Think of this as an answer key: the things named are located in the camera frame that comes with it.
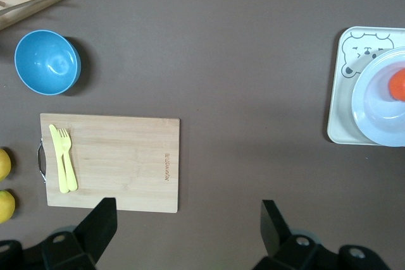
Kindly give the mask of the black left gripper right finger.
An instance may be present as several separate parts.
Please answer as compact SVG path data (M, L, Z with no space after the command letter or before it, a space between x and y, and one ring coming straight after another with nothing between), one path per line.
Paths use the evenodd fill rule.
M338 255L316 243L313 238L294 234L276 203L261 203L260 232L267 251L255 269L337 269Z

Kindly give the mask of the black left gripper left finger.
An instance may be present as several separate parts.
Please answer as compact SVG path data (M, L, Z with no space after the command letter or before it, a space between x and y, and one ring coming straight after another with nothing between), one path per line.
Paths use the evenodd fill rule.
M43 241L46 269L95 269L117 231L115 198L103 198L73 230L60 231Z

